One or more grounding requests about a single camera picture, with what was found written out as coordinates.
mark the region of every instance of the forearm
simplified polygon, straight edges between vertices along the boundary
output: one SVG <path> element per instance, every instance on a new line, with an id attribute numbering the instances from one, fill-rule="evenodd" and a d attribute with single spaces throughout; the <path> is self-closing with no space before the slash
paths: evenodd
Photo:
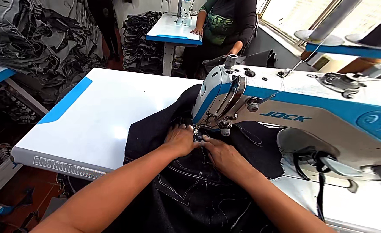
<path id="1" fill-rule="evenodd" d="M 281 233 L 334 233 L 311 212 L 296 203 L 262 173 L 254 172 L 240 182 Z"/>
<path id="2" fill-rule="evenodd" d="M 34 232 L 101 232 L 173 160 L 173 154 L 164 144 L 92 182 Z"/>
<path id="3" fill-rule="evenodd" d="M 205 20 L 206 20 L 206 11 L 200 10 L 198 13 L 198 17 L 196 19 L 196 27 L 203 28 L 203 25 L 205 24 Z"/>

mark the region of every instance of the person's leg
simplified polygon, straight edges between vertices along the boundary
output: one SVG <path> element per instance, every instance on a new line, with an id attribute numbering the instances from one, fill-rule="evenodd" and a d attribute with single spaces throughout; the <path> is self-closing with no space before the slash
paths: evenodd
<path id="1" fill-rule="evenodd" d="M 115 35 L 114 24 L 115 24 L 115 18 L 110 19 L 108 24 L 108 34 L 110 35 L 111 41 L 113 43 L 114 54 L 118 56 L 118 42 L 117 42 L 117 36 Z"/>
<path id="2" fill-rule="evenodd" d="M 108 57 L 108 59 L 112 60 L 115 57 L 115 53 L 113 48 L 113 42 L 111 41 L 111 30 L 109 29 L 110 27 L 107 25 L 108 22 L 104 18 L 101 18 L 101 17 L 96 17 L 96 18 L 94 18 L 94 20 L 96 21 L 97 26 L 99 27 L 101 34 L 103 35 L 103 38 L 105 40 L 105 43 L 107 44 L 107 47 L 110 51 L 110 56 Z"/>
<path id="3" fill-rule="evenodd" d="M 186 71 L 187 78 L 193 78 L 197 70 L 199 59 L 199 49 L 198 47 L 185 47 L 183 50 L 183 69 Z"/>
<path id="4" fill-rule="evenodd" d="M 110 18 L 108 20 L 107 24 L 107 33 L 110 36 L 111 42 L 113 44 L 113 52 L 115 54 L 115 61 L 120 61 L 120 55 L 118 54 L 118 42 L 117 42 L 117 36 L 115 35 L 115 29 L 114 29 L 114 24 L 115 24 L 115 18 Z"/>

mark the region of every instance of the jack logo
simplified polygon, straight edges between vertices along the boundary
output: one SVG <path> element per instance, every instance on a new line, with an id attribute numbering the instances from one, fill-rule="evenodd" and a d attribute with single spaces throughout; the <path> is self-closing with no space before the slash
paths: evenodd
<path id="1" fill-rule="evenodd" d="M 282 119 L 292 120 L 292 121 L 301 121 L 301 122 L 304 122 L 304 120 L 306 120 L 306 119 L 312 119 L 311 117 L 286 114 L 286 113 L 282 113 L 282 112 L 269 112 L 267 114 L 260 113 L 260 115 L 263 115 L 266 117 L 282 118 Z"/>

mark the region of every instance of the sewing machine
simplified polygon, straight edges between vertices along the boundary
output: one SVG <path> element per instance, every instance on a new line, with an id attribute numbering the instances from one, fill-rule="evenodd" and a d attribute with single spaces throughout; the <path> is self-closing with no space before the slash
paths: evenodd
<path id="1" fill-rule="evenodd" d="M 235 65 L 236 58 L 207 75 L 192 110 L 196 128 L 227 136 L 242 121 L 286 126 L 278 144 L 291 165 L 315 174 L 322 162 L 343 181 L 375 179 L 364 167 L 381 165 L 381 80 L 304 71 L 284 77 L 285 70 Z"/>
<path id="2" fill-rule="evenodd" d="M 190 13 L 192 12 L 193 0 L 179 0 L 177 4 L 177 21 L 176 25 L 192 26 Z"/>

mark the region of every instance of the jeans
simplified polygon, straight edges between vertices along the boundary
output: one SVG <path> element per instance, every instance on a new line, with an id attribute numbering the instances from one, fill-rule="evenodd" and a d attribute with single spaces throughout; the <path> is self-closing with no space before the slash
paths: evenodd
<path id="1" fill-rule="evenodd" d="M 162 145 L 175 123 L 191 124 L 190 111 L 200 85 L 186 90 L 168 108 L 131 125 L 124 164 Z M 257 122 L 233 125 L 231 135 L 201 130 L 235 146 L 269 179 L 283 174 L 276 144 L 279 129 Z M 249 194 L 222 175 L 204 148 L 173 160 L 107 229 L 126 232 L 278 232 Z"/>

